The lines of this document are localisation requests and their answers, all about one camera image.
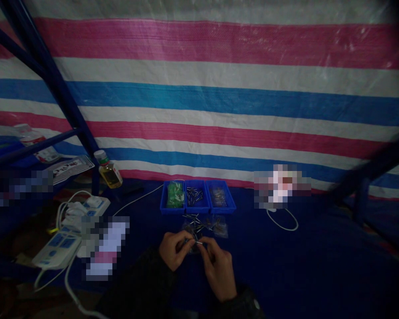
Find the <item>black sleeve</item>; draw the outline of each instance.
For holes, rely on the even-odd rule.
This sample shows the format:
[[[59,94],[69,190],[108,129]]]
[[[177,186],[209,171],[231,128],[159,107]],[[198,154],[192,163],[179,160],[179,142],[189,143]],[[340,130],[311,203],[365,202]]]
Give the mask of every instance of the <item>black sleeve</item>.
[[[213,318],[219,319],[265,319],[266,316],[250,288],[246,288],[234,299],[221,304]]]
[[[149,248],[114,280],[96,310],[110,319],[162,318],[175,278],[159,253]]]

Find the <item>hand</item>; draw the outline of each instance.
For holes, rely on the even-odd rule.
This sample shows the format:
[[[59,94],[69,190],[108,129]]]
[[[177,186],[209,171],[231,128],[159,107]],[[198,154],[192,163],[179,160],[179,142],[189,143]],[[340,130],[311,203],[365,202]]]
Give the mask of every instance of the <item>hand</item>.
[[[175,271],[182,264],[183,259],[194,244],[195,240],[192,234],[186,230],[177,234],[165,233],[158,252],[166,265],[172,271]]]
[[[208,244],[207,249],[203,245],[197,246],[203,256],[205,275],[212,291],[221,303],[234,299],[237,292],[231,253],[222,250],[214,238],[202,237],[199,241]]]

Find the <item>green item in tray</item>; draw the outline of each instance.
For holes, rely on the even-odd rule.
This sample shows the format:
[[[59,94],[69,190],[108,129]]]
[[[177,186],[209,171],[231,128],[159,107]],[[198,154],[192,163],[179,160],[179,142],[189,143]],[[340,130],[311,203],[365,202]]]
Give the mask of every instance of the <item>green item in tray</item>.
[[[167,186],[167,208],[182,208],[185,196],[183,184],[171,181]]]

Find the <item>power cord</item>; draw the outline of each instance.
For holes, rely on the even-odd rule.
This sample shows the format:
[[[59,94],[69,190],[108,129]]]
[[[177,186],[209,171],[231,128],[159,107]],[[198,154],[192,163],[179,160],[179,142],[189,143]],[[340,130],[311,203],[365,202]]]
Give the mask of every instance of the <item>power cord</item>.
[[[65,273],[65,288],[68,291],[68,293],[70,294],[72,300],[75,302],[75,304],[77,305],[79,311],[86,315],[86,316],[93,316],[99,319],[109,319],[108,317],[106,317],[105,315],[101,314],[98,311],[91,311],[91,310],[86,310],[83,305],[81,304],[80,300],[77,298],[77,296],[75,295],[75,293],[72,291],[71,287],[70,287],[70,283],[68,282],[68,275],[70,274],[70,270],[71,270],[71,266],[72,263],[74,262],[75,256],[77,254],[74,254],[74,256],[72,257],[70,263],[68,264],[68,267],[66,269],[66,273]]]
[[[113,216],[117,215],[120,211],[122,211],[122,210],[123,210],[124,208],[126,208],[128,205],[130,205],[130,204],[132,204],[132,203],[138,201],[138,200],[141,199],[141,198],[144,198],[145,196],[148,196],[149,194],[152,194],[152,193],[155,192],[156,190],[159,190],[161,187],[163,187],[163,185],[160,185],[159,187],[157,187],[157,188],[154,189],[153,191],[151,191],[151,192],[149,192],[149,193],[147,193],[147,194],[145,194],[145,195],[143,195],[143,196],[141,196],[141,197],[135,199],[134,201],[132,201],[132,202],[130,202],[130,203],[124,205],[124,206],[123,206],[122,208],[120,208]],[[59,205],[58,213],[57,213],[57,215],[56,215],[56,227],[57,227],[59,230],[61,229],[61,220],[62,220],[62,214],[63,214],[64,210],[65,210],[66,207],[68,206],[68,203],[70,203],[71,200],[75,197],[75,195],[77,195],[77,194],[79,194],[79,193],[87,193],[87,194],[89,194],[90,196],[92,196],[92,194],[89,193],[88,191],[78,191],[78,192],[74,193],[74,194],[71,196],[71,198],[70,198],[67,202],[62,202],[62,203]],[[40,279],[41,279],[42,275],[44,274],[45,270],[40,271],[40,273],[39,273],[39,275],[37,276],[37,279],[35,280],[35,283],[34,283],[34,289],[35,289],[34,292],[38,292],[38,291],[40,291],[41,289],[43,289],[43,288],[45,288],[46,286],[48,286],[52,281],[54,281],[56,278],[58,278],[59,275],[62,274],[62,273],[65,271],[65,269],[66,269],[65,279],[64,279],[65,288],[66,288],[66,290],[68,291],[68,293],[70,294],[72,300],[73,300],[73,301],[75,302],[75,304],[77,305],[79,311],[80,311],[81,313],[83,313],[84,315],[87,315],[87,316],[93,316],[93,317],[96,317],[96,318],[99,318],[99,319],[109,319],[108,317],[104,316],[103,314],[101,314],[101,313],[98,312],[98,311],[89,311],[89,310],[86,310],[86,309],[83,307],[83,305],[81,304],[80,300],[79,300],[79,299],[77,298],[77,296],[74,294],[73,290],[71,289],[70,284],[69,284],[69,281],[68,281],[68,275],[69,275],[69,273],[70,273],[71,266],[72,266],[72,264],[73,264],[73,262],[74,262],[76,256],[77,256],[77,253],[75,252],[74,255],[73,255],[73,257],[71,258],[71,261],[69,262],[68,266],[66,266],[65,268],[63,268],[63,269],[62,269],[53,279],[51,279],[47,284],[43,285],[43,286],[40,287],[40,288],[37,288],[37,286],[38,286],[38,284],[39,284],[39,282],[40,282]]]
[[[297,219],[294,217],[294,215],[293,215],[288,209],[285,208],[285,210],[286,210],[287,212],[289,212],[289,214],[294,218],[294,221],[296,222],[296,227],[294,227],[294,228],[292,228],[292,229],[288,229],[288,228],[282,227],[280,224],[278,224],[276,221],[274,221],[274,219],[269,215],[269,209],[266,209],[266,212],[267,212],[267,215],[269,216],[269,218],[270,218],[276,225],[278,225],[279,227],[281,227],[283,230],[287,230],[287,231],[295,231],[295,230],[297,230],[297,228],[298,228],[298,221],[297,221]]]
[[[77,194],[80,194],[80,193],[89,194],[90,197],[93,196],[93,195],[92,195],[91,193],[89,193],[88,191],[78,191],[78,192],[74,193],[74,194],[71,196],[71,198],[70,198],[67,202],[62,202],[62,203],[59,205],[59,207],[58,207],[58,213],[56,214],[56,227],[57,227],[59,230],[61,230],[61,228],[62,228],[62,224],[61,224],[61,222],[62,222],[62,214],[63,214],[65,208],[66,208],[66,207],[68,206],[68,204],[72,201],[72,199],[73,199]]]
[[[41,286],[40,288],[37,288],[41,279],[41,276],[46,272],[44,269],[42,269],[42,271],[40,271],[39,275],[37,276],[37,279],[34,282],[34,292],[39,292],[40,290],[42,290],[43,288],[47,287],[48,285],[50,285],[52,283],[52,281],[54,281],[56,278],[58,278],[64,271],[65,271],[66,267],[63,268],[55,277],[53,277],[52,279],[50,279],[50,281],[47,284],[44,284],[43,286]]]
[[[121,212],[123,209],[125,209],[128,205],[133,204],[134,202],[138,201],[138,200],[141,199],[141,198],[144,198],[145,196],[148,196],[149,194],[152,194],[153,192],[155,192],[156,190],[159,190],[159,189],[162,188],[162,187],[163,187],[163,185],[161,185],[161,186],[157,187],[156,189],[154,189],[153,191],[150,191],[149,193],[147,193],[147,194],[145,194],[145,195],[139,197],[138,199],[135,199],[134,201],[132,201],[132,202],[130,202],[130,203],[128,203],[128,204],[125,204],[122,208],[120,208],[119,210],[117,210],[117,212],[116,212],[114,215],[112,215],[112,216],[117,215],[119,212]]]

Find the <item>power strip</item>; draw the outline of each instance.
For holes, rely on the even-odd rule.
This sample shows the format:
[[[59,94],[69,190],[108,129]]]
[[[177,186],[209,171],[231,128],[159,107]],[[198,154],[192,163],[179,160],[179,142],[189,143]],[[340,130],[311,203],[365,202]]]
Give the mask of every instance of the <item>power strip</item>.
[[[81,237],[59,231],[35,256],[32,263],[44,270],[63,269],[80,246]]]
[[[43,270],[63,269],[68,265],[74,254],[77,253],[80,245],[80,248],[86,251],[86,241],[91,236],[90,230],[95,227],[97,221],[94,217],[102,216],[111,203],[105,197],[92,198],[92,200],[89,199],[83,204],[83,207],[87,210],[86,215],[91,218],[79,216],[80,220],[83,219],[83,233],[80,231],[80,226],[75,227],[75,225],[65,223],[64,220],[62,222],[64,225],[62,229],[56,233],[32,260],[35,266]]]

